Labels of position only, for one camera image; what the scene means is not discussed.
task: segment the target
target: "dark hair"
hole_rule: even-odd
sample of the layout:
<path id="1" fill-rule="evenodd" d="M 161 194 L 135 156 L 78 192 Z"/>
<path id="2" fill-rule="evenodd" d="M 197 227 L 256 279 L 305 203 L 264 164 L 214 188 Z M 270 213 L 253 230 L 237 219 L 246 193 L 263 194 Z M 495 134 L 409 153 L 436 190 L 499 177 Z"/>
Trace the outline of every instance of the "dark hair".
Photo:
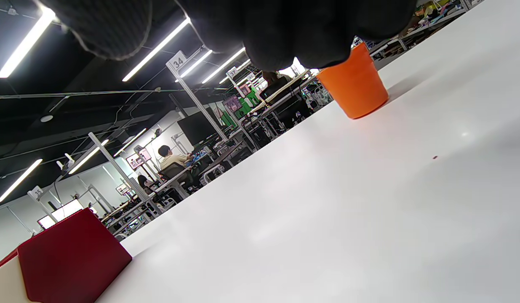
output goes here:
<path id="1" fill-rule="evenodd" d="M 168 145 L 163 145 L 163 146 L 159 147 L 158 153 L 162 157 L 166 157 L 166 156 L 168 156 L 168 153 L 170 153 L 170 151 L 171 151 L 171 149 Z"/>
<path id="2" fill-rule="evenodd" d="M 148 180 L 148 179 L 147 179 L 146 176 L 144 176 L 144 175 L 140 175 L 140 176 L 138 176 L 138 184 L 140 184 L 140 187 L 144 187 L 144 186 L 146 186 L 146 181 L 147 181 L 147 180 Z"/>
<path id="3" fill-rule="evenodd" d="M 277 79 L 279 79 L 277 73 L 274 72 L 262 71 L 261 74 L 264 80 L 267 81 L 268 85 L 274 84 L 275 82 L 277 82 Z"/>

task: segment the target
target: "black ceiling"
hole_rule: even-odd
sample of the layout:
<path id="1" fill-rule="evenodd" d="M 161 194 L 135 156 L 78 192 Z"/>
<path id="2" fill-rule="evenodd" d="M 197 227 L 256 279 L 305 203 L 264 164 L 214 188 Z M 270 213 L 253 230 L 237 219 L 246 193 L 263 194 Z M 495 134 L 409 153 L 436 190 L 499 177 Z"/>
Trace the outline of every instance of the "black ceiling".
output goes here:
<path id="1" fill-rule="evenodd" d="M 7 13 L 11 6 L 18 15 Z M 0 69 L 33 27 L 38 8 L 30 0 L 0 0 Z M 0 79 L 0 95 L 21 95 L 62 92 L 92 92 L 104 90 L 180 90 L 165 63 L 178 51 L 193 54 L 202 43 L 191 27 L 186 27 L 165 46 L 131 80 L 121 79 L 157 46 L 181 21 L 184 15 L 171 0 L 154 0 L 152 29 L 144 48 L 125 61 L 106 61 L 94 57 L 81 48 L 75 37 L 60 25 L 50 25 L 36 45 L 7 79 Z M 231 54 L 212 54 L 187 77 L 201 102 L 207 104 L 223 100 L 226 90 L 214 90 L 224 76 L 215 77 L 206 85 L 201 81 Z M 246 60 L 239 57 L 235 64 Z M 185 92 L 172 93 L 183 107 L 194 103 Z M 21 197 L 36 185 L 52 184 L 59 176 L 57 159 L 64 153 L 80 153 L 91 146 L 87 134 L 93 132 L 102 140 L 116 138 L 120 132 L 136 134 L 151 127 L 167 112 L 175 109 L 168 93 L 110 94 L 54 98 L 11 98 L 0 100 L 0 196 L 36 159 L 43 164 L 10 194 L 4 203 Z M 54 119 L 42 123 L 40 119 L 52 110 Z M 107 148 L 117 151 L 121 142 L 111 140 Z M 86 170 L 105 159 L 93 157 L 80 169 Z"/>

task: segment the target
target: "white table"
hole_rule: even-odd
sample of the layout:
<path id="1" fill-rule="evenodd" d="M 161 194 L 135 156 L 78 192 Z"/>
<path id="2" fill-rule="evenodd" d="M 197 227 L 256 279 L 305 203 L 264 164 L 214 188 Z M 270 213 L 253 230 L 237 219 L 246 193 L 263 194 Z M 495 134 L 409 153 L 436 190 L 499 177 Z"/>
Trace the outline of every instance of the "white table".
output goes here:
<path id="1" fill-rule="evenodd" d="M 379 111 L 329 104 L 123 240 L 98 303 L 520 303 L 512 28 L 486 0 L 381 70 Z"/>

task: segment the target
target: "orange cup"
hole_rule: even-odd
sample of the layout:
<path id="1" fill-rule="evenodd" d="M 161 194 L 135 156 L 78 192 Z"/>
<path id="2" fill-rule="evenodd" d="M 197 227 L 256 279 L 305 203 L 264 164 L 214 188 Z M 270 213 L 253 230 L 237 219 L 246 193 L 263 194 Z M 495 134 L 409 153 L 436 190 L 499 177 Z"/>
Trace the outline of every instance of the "orange cup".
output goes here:
<path id="1" fill-rule="evenodd" d="M 317 77 L 351 119 L 364 117 L 389 100 L 364 43 L 352 50 L 346 62 L 324 69 Z"/>

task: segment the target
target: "beige shirt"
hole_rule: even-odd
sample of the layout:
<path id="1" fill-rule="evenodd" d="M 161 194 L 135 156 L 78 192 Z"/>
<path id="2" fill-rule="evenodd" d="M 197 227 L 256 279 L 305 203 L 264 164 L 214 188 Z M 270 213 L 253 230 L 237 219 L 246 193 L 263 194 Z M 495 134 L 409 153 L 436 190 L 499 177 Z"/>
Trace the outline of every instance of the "beige shirt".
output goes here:
<path id="1" fill-rule="evenodd" d="M 187 162 L 187 156 L 186 155 L 171 155 L 168 157 L 164 157 L 162 161 L 160 162 L 160 169 L 163 170 L 166 167 L 169 167 L 172 163 L 177 163 L 181 165 L 182 167 L 187 167 L 185 165 L 185 162 Z"/>

